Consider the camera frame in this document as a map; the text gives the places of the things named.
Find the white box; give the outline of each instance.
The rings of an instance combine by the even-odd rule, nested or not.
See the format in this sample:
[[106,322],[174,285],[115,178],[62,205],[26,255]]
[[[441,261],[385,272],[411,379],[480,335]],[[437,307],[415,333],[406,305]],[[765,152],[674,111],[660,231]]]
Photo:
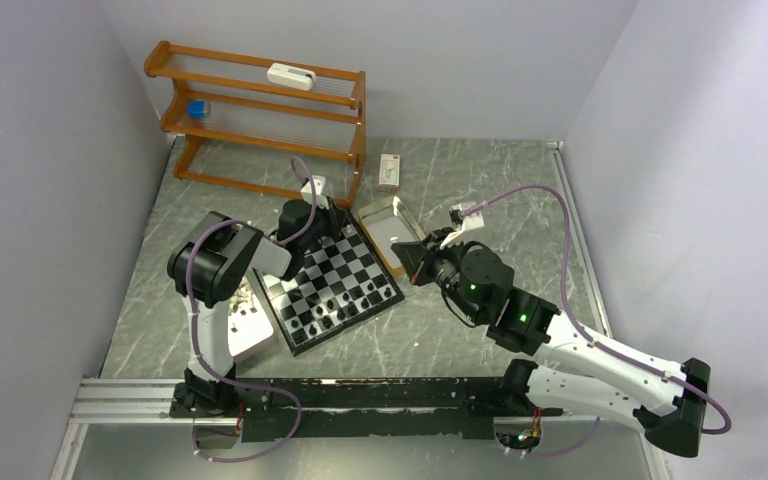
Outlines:
[[401,155],[381,154],[381,168],[378,170],[378,188],[395,192],[399,189],[399,168]]

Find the metal tray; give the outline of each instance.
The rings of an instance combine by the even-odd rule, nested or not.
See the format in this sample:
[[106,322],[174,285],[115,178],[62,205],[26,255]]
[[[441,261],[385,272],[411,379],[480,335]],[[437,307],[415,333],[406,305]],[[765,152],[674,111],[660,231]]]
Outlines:
[[358,217],[390,275],[398,277],[404,274],[405,269],[390,245],[393,242],[412,242],[425,238],[404,202],[396,196],[387,197],[358,210]]

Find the wire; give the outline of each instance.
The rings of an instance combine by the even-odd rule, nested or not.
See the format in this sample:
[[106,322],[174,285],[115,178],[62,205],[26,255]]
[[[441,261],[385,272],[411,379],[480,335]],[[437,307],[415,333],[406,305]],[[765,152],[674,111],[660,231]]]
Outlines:
[[561,455],[566,455],[568,453],[572,453],[579,448],[583,447],[584,444],[589,442],[593,439],[593,436],[596,435],[596,431],[599,429],[599,424],[602,422],[602,419],[599,417],[596,417],[596,420],[593,422],[593,426],[590,428],[590,432],[582,437],[581,440],[573,443],[569,447],[562,448],[560,450],[555,450],[554,452],[532,452],[525,454],[526,458],[553,458],[553,457],[560,457]]
[[[294,156],[290,160],[290,162],[294,172],[295,172],[295,163],[298,162],[299,164],[301,164],[302,168],[307,174],[308,181],[310,182],[310,193],[312,197],[310,216],[308,217],[307,223],[298,232],[294,233],[293,235],[290,235],[284,240],[276,241],[275,242],[276,245],[285,245],[295,240],[296,238],[299,238],[300,236],[302,236],[307,231],[307,229],[310,228],[310,225],[313,223],[313,218],[316,215],[316,186],[314,185],[314,182],[313,182],[313,174],[310,173],[310,169],[308,168],[304,160],[302,160],[298,156]],[[234,388],[277,393],[279,395],[283,395],[287,397],[288,399],[290,399],[290,401],[293,402],[293,404],[296,407],[296,419],[295,419],[295,422],[293,423],[293,426],[290,428],[289,433],[287,433],[287,435],[284,438],[275,442],[274,445],[258,453],[255,453],[253,455],[247,455],[244,457],[237,457],[237,458],[214,457],[212,455],[208,455],[204,453],[201,449],[199,449],[197,431],[196,429],[193,429],[193,434],[192,434],[193,454],[201,458],[204,458],[207,461],[217,462],[217,463],[247,462],[249,460],[254,460],[254,459],[269,455],[270,453],[284,446],[284,444],[287,443],[287,441],[289,441],[290,438],[292,438],[293,435],[296,434],[296,430],[299,429],[299,425],[301,425],[301,422],[302,422],[302,404],[299,401],[299,398],[296,397],[292,392],[287,391],[283,388],[256,385],[253,383],[238,382],[236,380],[231,380],[230,378],[226,378],[225,376],[219,374],[219,372],[214,370],[213,367],[211,367],[210,364],[207,363],[207,361],[204,359],[204,356],[201,352],[201,347],[199,346],[199,341],[198,341],[198,316],[199,316],[198,303],[199,302],[198,300],[196,300],[195,294],[193,293],[193,266],[195,265],[195,258],[197,256],[198,251],[201,249],[202,245],[204,245],[204,242],[207,241],[207,239],[210,238],[211,235],[213,235],[214,233],[216,233],[217,231],[223,228],[230,227],[232,225],[245,225],[245,224],[246,222],[242,220],[225,220],[223,222],[217,223],[216,225],[212,225],[210,228],[205,230],[205,232],[198,238],[198,240],[196,240],[195,244],[193,244],[193,248],[190,252],[190,256],[187,259],[187,269],[184,272],[184,287],[187,292],[187,298],[189,298],[190,300],[190,311],[192,312],[191,319],[190,319],[190,341],[192,343],[193,354],[195,355],[195,358],[198,361],[199,365],[201,365],[201,367],[210,376],[212,376],[219,382],[225,383],[227,385],[231,385]]]
[[569,215],[569,208],[567,208],[567,203],[566,201],[564,201],[564,197],[560,194],[560,192],[558,192],[557,190],[555,190],[554,188],[548,185],[540,185],[540,184],[519,185],[511,189],[505,190],[504,192],[501,192],[493,196],[489,200],[485,200],[484,202],[481,202],[478,205],[475,205],[473,207],[470,207],[464,210],[461,215],[463,217],[472,215],[473,213],[479,212],[487,208],[488,206],[498,202],[499,200],[507,197],[508,195],[512,195],[516,192],[521,192],[523,190],[531,190],[531,189],[537,189],[537,190],[543,190],[543,191],[549,192],[550,194],[552,194],[552,196],[555,197],[556,200],[558,200],[558,203],[561,204],[561,210],[563,211],[563,214],[564,214],[564,251],[563,251],[563,256],[561,260],[561,281],[560,281],[561,303],[563,304],[564,310],[567,312],[567,315],[569,316],[569,320],[573,328],[575,328],[578,334],[581,335],[585,340],[587,340],[588,343],[595,345],[597,348],[599,348],[603,352],[613,356],[614,358],[622,360],[623,362],[628,363],[629,365],[633,365],[641,370],[649,372],[652,375],[656,375],[660,378],[666,378],[670,382],[675,383],[676,385],[679,385],[685,390],[688,390],[691,393],[695,394],[696,396],[701,398],[702,401],[711,404],[711,406],[714,407],[714,409],[717,412],[719,412],[720,416],[723,417],[724,423],[723,423],[723,426],[720,428],[704,428],[703,427],[702,433],[705,433],[708,435],[722,435],[724,433],[727,433],[729,430],[731,430],[732,422],[728,412],[726,412],[725,408],[723,408],[723,406],[720,405],[719,402],[714,400],[706,392],[703,392],[701,389],[697,388],[696,386],[691,385],[684,379],[678,378],[674,375],[668,375],[667,372],[663,370],[658,370],[657,368],[652,367],[651,365],[648,365],[639,360],[631,358],[621,352],[614,350],[613,348],[603,343],[595,341],[593,339],[593,336],[587,333],[587,331],[584,329],[584,326],[578,321],[578,319],[575,318],[575,315],[572,312],[572,307],[569,304],[569,298],[568,298],[569,295],[567,292],[567,273],[569,270],[570,238],[572,236],[570,232],[571,230],[570,215]]
[[458,315],[457,313],[455,313],[455,310],[452,308],[452,306],[451,306],[451,305],[449,305],[449,298],[448,298],[448,297],[446,297],[446,291],[445,291],[445,290],[443,290],[442,288],[440,289],[440,296],[441,296],[441,297],[443,297],[443,303],[445,303],[445,304],[446,304],[446,308],[448,308],[448,309],[449,309],[449,311],[450,311],[450,312],[452,312],[452,315],[454,315],[454,316],[455,316],[455,318],[457,318],[458,320],[460,320],[460,322],[461,322],[461,323],[463,323],[464,325],[466,325],[466,326],[467,326],[467,327],[469,327],[469,328],[475,328],[475,327],[477,327],[477,326],[478,326],[478,325],[474,325],[474,324],[470,324],[470,323],[467,323],[467,321],[466,321],[466,320],[464,320],[463,318],[461,318],[461,317],[460,317],[460,315]]
[[223,375],[219,374],[216,370],[213,369],[213,367],[210,366],[210,364],[207,363],[207,361],[204,359],[204,356],[201,351],[201,347],[199,346],[198,341],[198,316],[199,316],[199,309],[198,309],[198,300],[196,300],[195,294],[193,293],[193,265],[195,264],[195,258],[196,254],[198,253],[199,249],[201,249],[204,242],[215,232],[218,230],[221,230],[225,227],[229,227],[231,225],[242,225],[245,224],[245,222],[241,220],[225,220],[223,222],[219,222],[215,225],[212,225],[210,228],[205,230],[205,232],[196,240],[195,244],[193,245],[192,251],[190,253],[189,258],[187,259],[187,269],[184,273],[184,286],[187,291],[187,298],[190,299],[190,310],[192,313],[192,319],[190,321],[190,340],[193,347],[193,354],[196,357],[196,360],[198,361],[199,365],[208,373],[210,376],[215,378],[216,380],[225,383],[227,385],[231,385],[234,388],[242,388],[242,389],[248,389],[248,390],[257,390],[262,392],[271,392],[271,393],[277,393],[279,395],[283,395],[290,399],[290,401],[295,404],[296,407],[296,420],[293,423],[293,426],[290,428],[290,432],[287,433],[287,435],[278,440],[274,445],[264,449],[261,452],[255,453],[253,455],[248,455],[245,457],[237,457],[237,458],[222,458],[222,457],[214,457],[212,455],[208,455],[201,451],[198,448],[198,440],[196,438],[196,432],[193,430],[193,453],[195,455],[198,455],[201,458],[204,458],[205,460],[211,461],[211,462],[218,462],[218,463],[239,463],[239,462],[247,462],[249,460],[254,460],[266,455],[269,455],[270,453],[274,452],[275,450],[278,450],[281,448],[287,441],[290,440],[290,438],[293,437],[293,435],[296,434],[296,430],[298,430],[299,425],[302,421],[302,405],[299,401],[298,397],[293,395],[292,392],[289,392],[287,390],[284,390],[283,388],[278,387],[270,387],[270,386],[264,386],[264,385],[256,385],[252,383],[244,383],[244,382],[238,382],[236,380],[231,380],[230,378],[226,378]]

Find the wooden shelf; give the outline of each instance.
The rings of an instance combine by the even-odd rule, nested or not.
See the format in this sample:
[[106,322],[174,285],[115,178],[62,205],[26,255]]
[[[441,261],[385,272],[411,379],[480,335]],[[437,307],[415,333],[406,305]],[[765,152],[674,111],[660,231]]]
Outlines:
[[[268,83],[266,69],[273,63],[294,65],[316,73],[310,91]],[[203,175],[188,170],[203,139],[210,138],[289,152],[315,155],[354,164],[352,185],[346,199],[354,203],[366,157],[366,75],[333,68],[276,61],[234,53],[173,45],[161,41],[146,58],[149,77],[172,80],[172,102],[161,117],[161,128],[187,136],[187,146],[175,166],[178,178],[225,185],[261,193],[298,198],[296,191],[255,185],[236,179]],[[304,102],[304,106],[272,103],[261,95]],[[206,100],[211,114],[194,119],[187,114],[193,100]],[[332,105],[346,113],[309,108]]]

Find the marble floor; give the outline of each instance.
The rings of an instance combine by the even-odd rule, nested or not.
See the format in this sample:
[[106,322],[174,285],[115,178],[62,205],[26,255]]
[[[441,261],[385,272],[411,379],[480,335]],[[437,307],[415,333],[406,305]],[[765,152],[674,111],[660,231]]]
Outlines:
[[[284,198],[179,180],[171,170],[183,148],[179,138],[146,226],[140,255],[116,326],[103,378],[180,378],[189,338],[184,307],[166,276],[172,250],[210,210],[250,220],[269,231]],[[399,197],[426,232],[449,224],[449,206],[481,201],[521,183],[559,187],[555,164],[543,142],[460,139],[370,138],[368,161],[354,211],[389,192],[377,188],[381,153],[402,156]],[[206,143],[191,166],[195,171],[262,184],[297,187],[286,152],[224,142]],[[326,193],[345,197],[348,165],[306,158],[315,174],[329,180]],[[558,279],[563,216],[542,192],[522,192],[484,211],[480,240],[496,250],[515,273],[515,284],[560,303]],[[582,263],[570,262],[571,304],[586,325],[599,328],[586,288]],[[277,341],[238,365],[244,377],[384,377],[501,375],[514,354],[465,328],[452,317],[432,285],[399,285],[406,300],[398,306],[293,357],[276,327]]]

